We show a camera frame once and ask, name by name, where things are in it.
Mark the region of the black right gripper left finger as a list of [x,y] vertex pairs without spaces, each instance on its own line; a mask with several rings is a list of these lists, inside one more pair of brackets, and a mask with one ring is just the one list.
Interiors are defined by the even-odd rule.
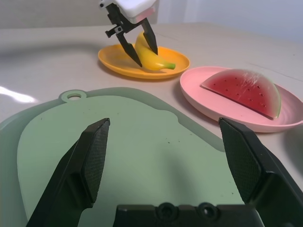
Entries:
[[76,227],[82,212],[97,200],[110,119],[89,125],[59,161],[28,227]]

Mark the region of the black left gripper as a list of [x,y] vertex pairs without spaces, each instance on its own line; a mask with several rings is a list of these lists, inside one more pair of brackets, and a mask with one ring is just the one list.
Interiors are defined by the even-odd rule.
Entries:
[[[133,60],[135,61],[140,67],[142,67],[142,63],[140,61],[140,58],[135,51],[135,48],[133,47],[132,44],[128,43],[127,40],[125,39],[123,33],[128,33],[134,28],[136,28],[136,24],[131,23],[120,11],[119,7],[111,3],[108,6],[106,6],[106,10],[108,12],[108,18],[110,22],[115,25],[114,28],[106,31],[106,35],[108,38],[110,38],[113,35],[117,35],[117,38],[126,52],[126,54]],[[143,29],[144,29],[144,38],[149,45],[150,49],[158,55],[158,46],[156,42],[156,36],[152,30],[152,27],[148,21],[147,18],[143,20]]]

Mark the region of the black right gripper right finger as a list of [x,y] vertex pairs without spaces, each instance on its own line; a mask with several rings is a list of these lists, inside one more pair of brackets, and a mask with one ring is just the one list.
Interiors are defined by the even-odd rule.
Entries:
[[303,192],[280,160],[245,125],[220,118],[228,166],[245,204],[266,227],[301,227]]

